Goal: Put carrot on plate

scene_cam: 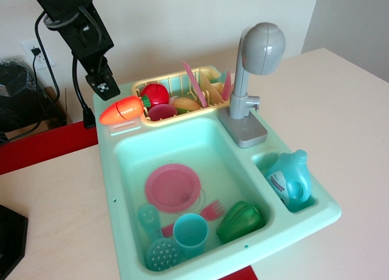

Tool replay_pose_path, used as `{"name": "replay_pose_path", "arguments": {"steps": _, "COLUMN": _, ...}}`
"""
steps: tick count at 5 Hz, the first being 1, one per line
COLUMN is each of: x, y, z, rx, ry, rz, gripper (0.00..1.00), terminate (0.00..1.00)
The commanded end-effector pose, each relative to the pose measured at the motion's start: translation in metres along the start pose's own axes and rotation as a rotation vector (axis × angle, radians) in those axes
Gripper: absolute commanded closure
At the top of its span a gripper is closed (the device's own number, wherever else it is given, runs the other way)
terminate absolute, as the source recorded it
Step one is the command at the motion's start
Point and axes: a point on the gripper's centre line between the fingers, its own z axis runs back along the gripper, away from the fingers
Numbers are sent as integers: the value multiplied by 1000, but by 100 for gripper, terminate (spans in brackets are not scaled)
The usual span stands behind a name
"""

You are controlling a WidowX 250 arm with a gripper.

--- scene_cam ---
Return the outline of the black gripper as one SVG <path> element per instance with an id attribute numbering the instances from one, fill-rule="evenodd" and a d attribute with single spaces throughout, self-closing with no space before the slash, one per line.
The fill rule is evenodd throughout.
<path id="1" fill-rule="evenodd" d="M 98 90 L 102 100 L 109 100 L 120 94 L 105 53 L 114 43 L 94 7 L 77 7 L 76 14 L 68 21 L 56 25 L 73 56 L 79 60 L 88 73 L 85 79 L 93 90 Z"/>

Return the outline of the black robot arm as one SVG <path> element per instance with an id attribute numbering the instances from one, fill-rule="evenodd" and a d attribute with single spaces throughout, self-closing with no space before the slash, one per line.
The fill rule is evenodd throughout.
<path id="1" fill-rule="evenodd" d="M 120 93 L 105 53 L 114 43 L 92 0 L 37 0 L 45 26 L 59 32 L 86 71 L 86 80 L 104 101 Z"/>

